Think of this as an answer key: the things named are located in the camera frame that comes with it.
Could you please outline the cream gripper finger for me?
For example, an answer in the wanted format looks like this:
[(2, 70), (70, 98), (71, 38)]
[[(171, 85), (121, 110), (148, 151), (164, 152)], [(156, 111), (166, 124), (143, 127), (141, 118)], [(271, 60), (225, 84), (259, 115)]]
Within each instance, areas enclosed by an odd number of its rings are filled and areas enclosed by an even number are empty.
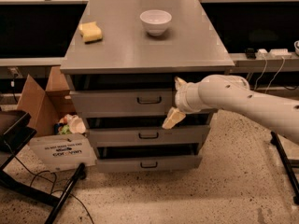
[(172, 129), (176, 124), (184, 120), (185, 117), (185, 113), (181, 112), (178, 108), (171, 107), (162, 127), (167, 130)]
[(186, 84), (186, 81), (180, 77), (175, 77), (175, 89), (178, 91), (180, 87)]

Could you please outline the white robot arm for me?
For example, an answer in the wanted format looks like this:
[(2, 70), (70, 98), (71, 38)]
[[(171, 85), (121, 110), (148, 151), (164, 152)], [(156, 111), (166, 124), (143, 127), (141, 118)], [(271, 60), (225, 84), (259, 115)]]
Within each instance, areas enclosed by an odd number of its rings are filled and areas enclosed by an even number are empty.
[(211, 75), (197, 83), (175, 78), (175, 107), (163, 123), (172, 129), (187, 114), (214, 108), (243, 115), (281, 136), (299, 143), (299, 102), (249, 89), (239, 76)]

